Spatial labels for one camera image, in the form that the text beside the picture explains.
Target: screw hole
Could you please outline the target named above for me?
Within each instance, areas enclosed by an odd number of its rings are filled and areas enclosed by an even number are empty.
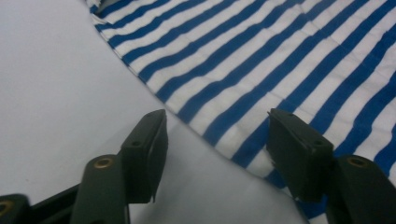
[[[110,158],[103,158],[99,161],[96,161],[93,165],[96,169],[103,169],[111,166],[113,164],[113,160]]]
[[[349,164],[363,168],[367,166],[367,162],[359,158],[348,158]]]

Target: white surface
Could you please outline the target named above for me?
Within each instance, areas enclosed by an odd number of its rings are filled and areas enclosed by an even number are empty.
[[[76,185],[163,108],[92,25],[83,0],[0,3],[0,195],[31,204]],[[304,223],[281,191],[222,158],[167,112],[169,150],[157,202],[132,223]]]

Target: striped fabric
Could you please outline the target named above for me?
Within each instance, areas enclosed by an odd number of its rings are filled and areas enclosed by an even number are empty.
[[[265,152],[271,108],[396,185],[396,1],[87,0],[129,69],[216,150],[287,191]],[[311,223],[321,204],[298,203]]]

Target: cloth fold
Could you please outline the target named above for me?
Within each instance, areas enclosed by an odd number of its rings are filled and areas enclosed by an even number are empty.
[[[285,189],[271,108],[375,161],[396,184],[396,1],[88,0],[126,66],[222,155]],[[300,203],[326,223],[322,203]]]

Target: brass screw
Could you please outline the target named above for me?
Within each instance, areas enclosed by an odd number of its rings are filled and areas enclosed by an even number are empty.
[[[111,166],[112,164],[113,164],[113,159],[102,158],[101,160],[96,161],[93,167],[95,167],[96,169],[104,169]]]

